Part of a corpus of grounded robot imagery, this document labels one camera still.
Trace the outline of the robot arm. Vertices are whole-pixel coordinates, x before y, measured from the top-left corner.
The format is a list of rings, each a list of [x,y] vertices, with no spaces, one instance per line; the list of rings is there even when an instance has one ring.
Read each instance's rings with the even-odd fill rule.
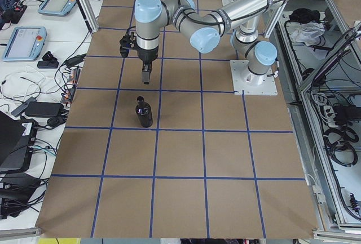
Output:
[[[223,35],[234,32],[232,45],[246,56],[258,38],[261,14],[281,7],[286,1],[234,0],[200,16],[193,0],[136,0],[134,50],[143,62],[142,82],[149,84],[152,62],[158,57],[161,28],[173,25],[202,54],[215,49]]]

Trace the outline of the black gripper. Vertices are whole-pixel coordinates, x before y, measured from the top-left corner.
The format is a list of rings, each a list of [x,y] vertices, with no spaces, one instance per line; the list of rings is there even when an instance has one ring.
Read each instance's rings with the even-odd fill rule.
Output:
[[[140,48],[138,50],[138,58],[143,62],[142,66],[142,82],[145,85],[150,83],[152,72],[152,62],[157,59],[157,47],[151,50]]]

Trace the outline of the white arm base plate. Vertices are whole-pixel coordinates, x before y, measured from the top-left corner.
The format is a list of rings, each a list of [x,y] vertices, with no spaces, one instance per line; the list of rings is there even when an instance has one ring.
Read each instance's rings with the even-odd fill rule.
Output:
[[[230,69],[235,95],[276,96],[278,94],[272,68],[255,75],[248,69],[249,61],[231,60]]]

